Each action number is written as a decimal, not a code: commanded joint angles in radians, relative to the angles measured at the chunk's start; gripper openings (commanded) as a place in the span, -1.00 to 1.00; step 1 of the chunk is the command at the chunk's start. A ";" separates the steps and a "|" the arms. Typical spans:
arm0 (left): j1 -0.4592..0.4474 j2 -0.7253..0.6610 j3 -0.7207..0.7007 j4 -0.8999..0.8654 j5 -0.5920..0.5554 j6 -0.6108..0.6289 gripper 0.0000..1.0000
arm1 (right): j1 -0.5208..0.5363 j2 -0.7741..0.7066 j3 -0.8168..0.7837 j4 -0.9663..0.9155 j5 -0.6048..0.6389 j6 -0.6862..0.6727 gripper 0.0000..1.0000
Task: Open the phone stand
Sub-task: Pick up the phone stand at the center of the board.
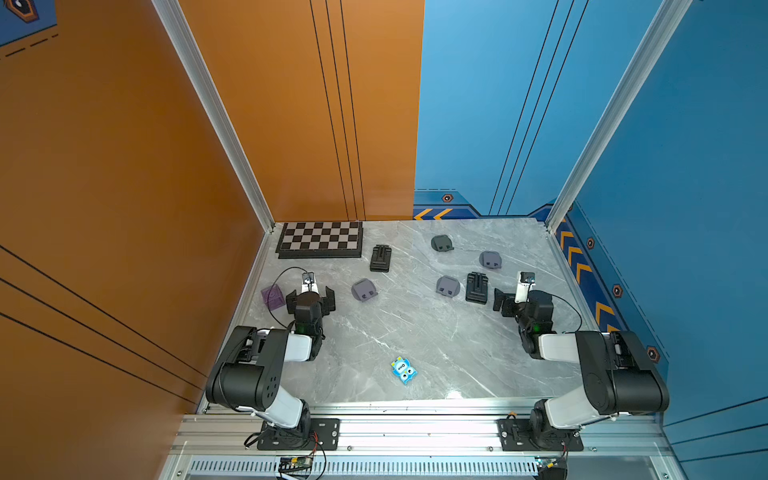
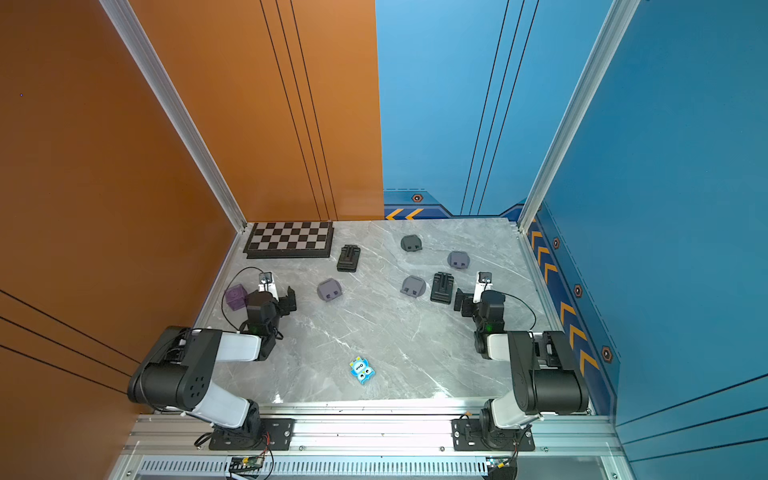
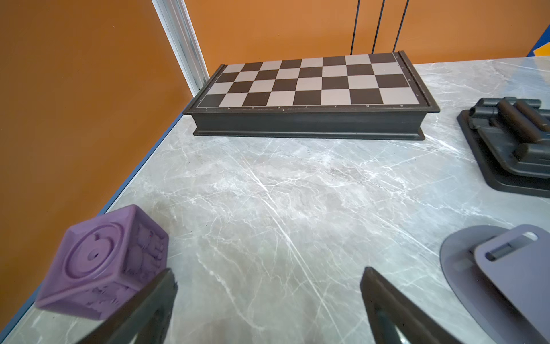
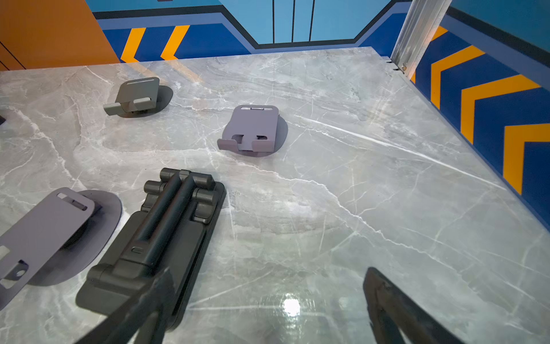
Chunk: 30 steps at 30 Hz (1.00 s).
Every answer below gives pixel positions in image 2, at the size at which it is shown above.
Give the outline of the black folding phone stand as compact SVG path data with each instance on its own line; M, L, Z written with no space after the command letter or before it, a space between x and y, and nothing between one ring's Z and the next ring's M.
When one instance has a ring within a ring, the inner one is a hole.
M453 301L454 277L447 272L437 272L433 276L430 300L450 305Z

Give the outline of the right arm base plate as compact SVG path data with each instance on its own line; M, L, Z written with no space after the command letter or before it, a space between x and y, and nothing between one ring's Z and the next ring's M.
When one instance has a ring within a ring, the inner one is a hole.
M457 452L525 453L536 449L531 429L484 427L479 419L461 417L451 421L453 450Z

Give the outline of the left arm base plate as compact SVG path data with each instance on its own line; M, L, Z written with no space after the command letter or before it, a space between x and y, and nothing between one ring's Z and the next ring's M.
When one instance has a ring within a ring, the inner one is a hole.
M293 438L293 418L261 418L253 427L238 429L215 427L208 447L212 451L287 451Z

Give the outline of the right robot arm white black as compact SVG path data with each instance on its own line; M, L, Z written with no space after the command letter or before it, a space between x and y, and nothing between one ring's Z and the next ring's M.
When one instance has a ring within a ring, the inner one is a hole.
M478 424L457 421L461 448L530 451L531 424L544 414L583 414L589 409L588 386L565 333L506 331L504 303L509 296L484 290L479 296L457 290L454 309L475 324L474 348L484 359L506 362L511 390L485 402Z

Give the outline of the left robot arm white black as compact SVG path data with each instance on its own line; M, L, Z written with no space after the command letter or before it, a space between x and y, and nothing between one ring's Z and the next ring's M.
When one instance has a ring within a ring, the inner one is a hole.
M260 362L282 339L282 317L297 310L295 291L247 295L247 319L236 331L171 326L161 334L132 376L129 400L154 410L179 411L212 425L195 442L214 451L286 451L291 418L264 420L256 401L237 396L213 380L216 364Z

